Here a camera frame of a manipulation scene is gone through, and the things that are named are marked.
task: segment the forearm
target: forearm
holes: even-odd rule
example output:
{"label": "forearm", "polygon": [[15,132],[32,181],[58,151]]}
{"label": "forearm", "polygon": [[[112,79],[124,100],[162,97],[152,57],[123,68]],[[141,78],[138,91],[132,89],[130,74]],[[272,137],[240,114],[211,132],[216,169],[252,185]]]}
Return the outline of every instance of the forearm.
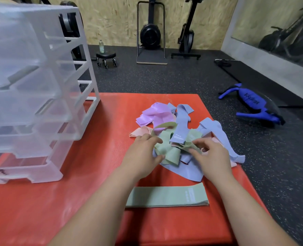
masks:
{"label": "forearm", "polygon": [[136,179],[119,167],[79,209],[50,245],[114,245]]}
{"label": "forearm", "polygon": [[234,177],[215,186],[239,246],[297,245]]}

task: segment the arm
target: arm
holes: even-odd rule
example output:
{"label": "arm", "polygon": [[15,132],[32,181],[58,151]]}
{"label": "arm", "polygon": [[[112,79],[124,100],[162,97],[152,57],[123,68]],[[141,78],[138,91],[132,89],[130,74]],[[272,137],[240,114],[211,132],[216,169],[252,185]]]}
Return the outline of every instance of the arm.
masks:
{"label": "arm", "polygon": [[208,148],[207,155],[191,149],[204,175],[219,191],[239,246],[297,246],[232,175],[228,151],[209,138],[193,141]]}
{"label": "arm", "polygon": [[126,152],[122,164],[88,199],[70,221],[52,239],[52,245],[114,245],[133,187],[164,159],[154,158],[152,150],[158,137],[138,136]]}

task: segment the hand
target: hand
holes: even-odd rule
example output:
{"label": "hand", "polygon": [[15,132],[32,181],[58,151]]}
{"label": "hand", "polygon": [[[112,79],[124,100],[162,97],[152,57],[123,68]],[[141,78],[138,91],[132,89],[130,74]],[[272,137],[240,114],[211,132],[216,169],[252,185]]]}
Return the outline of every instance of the hand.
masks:
{"label": "hand", "polygon": [[199,148],[209,149],[207,155],[201,155],[194,149],[189,149],[189,152],[199,162],[206,178],[215,186],[233,177],[229,152],[220,143],[214,142],[211,138],[199,138],[192,143]]}
{"label": "hand", "polygon": [[147,177],[164,160],[164,155],[157,157],[152,155],[156,143],[163,143],[163,141],[161,138],[149,134],[137,136],[126,152],[121,167],[133,174],[136,181]]}

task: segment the pile of resistance bands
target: pile of resistance bands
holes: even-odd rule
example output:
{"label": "pile of resistance bands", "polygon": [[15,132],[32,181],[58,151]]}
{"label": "pile of resistance bands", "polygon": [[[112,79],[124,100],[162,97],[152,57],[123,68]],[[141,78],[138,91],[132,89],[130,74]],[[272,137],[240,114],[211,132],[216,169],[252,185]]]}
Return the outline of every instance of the pile of resistance bands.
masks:
{"label": "pile of resistance bands", "polygon": [[[218,121],[207,117],[199,123],[198,128],[188,128],[188,122],[191,121],[189,114],[193,111],[187,104],[175,107],[171,103],[156,102],[137,118],[136,122],[140,127],[129,136],[137,137],[148,133],[160,137],[163,143],[155,145],[153,155],[165,155],[161,163],[163,167],[192,181],[200,182],[203,173],[198,162],[189,153],[189,148],[197,150],[200,154],[207,154],[192,143],[197,138],[211,137],[213,141],[221,143],[229,152],[231,167],[235,167],[236,163],[244,163],[245,156],[235,153]],[[153,129],[147,127],[150,123],[153,123]]]}

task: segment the wooden wall panel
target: wooden wall panel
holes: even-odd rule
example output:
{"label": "wooden wall panel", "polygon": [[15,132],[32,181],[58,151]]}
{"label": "wooden wall panel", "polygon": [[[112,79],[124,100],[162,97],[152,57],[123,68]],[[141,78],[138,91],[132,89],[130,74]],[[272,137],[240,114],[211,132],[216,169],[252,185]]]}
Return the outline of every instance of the wooden wall panel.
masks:
{"label": "wooden wall panel", "polygon": [[[62,0],[50,0],[59,4]],[[135,46],[137,36],[137,2],[140,0],[69,0],[82,14],[88,44]],[[177,39],[186,22],[191,1],[157,0],[165,4],[166,47],[178,48]],[[195,32],[193,48],[220,49],[237,0],[204,0],[197,5],[191,29]],[[139,7],[139,33],[148,20],[148,4]],[[163,39],[163,9],[155,6],[155,24]]]}
{"label": "wooden wall panel", "polygon": [[303,0],[245,0],[232,37],[257,47],[275,30],[271,26],[288,28],[303,13],[302,7]]}

